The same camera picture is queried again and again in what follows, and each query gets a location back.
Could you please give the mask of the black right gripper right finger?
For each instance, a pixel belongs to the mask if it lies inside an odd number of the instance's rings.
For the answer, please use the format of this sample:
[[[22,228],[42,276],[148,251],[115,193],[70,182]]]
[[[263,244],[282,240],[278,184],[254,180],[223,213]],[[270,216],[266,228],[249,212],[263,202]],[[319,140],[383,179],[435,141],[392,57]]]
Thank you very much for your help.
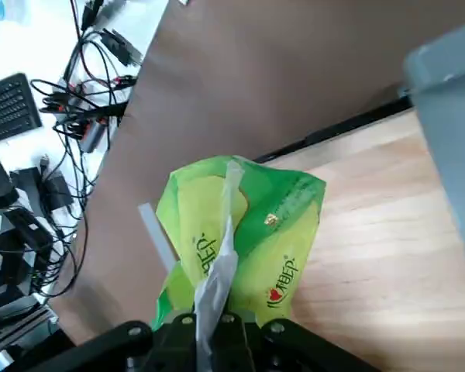
[[[365,360],[288,319],[258,326],[226,314],[212,337],[214,371],[375,371]]]

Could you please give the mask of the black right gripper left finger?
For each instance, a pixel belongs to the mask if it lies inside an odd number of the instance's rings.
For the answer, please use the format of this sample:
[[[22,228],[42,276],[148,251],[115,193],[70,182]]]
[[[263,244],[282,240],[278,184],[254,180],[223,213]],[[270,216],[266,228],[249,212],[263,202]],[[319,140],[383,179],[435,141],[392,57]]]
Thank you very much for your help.
[[[153,331],[139,321],[68,350],[62,371],[194,371],[195,317],[178,316]]]

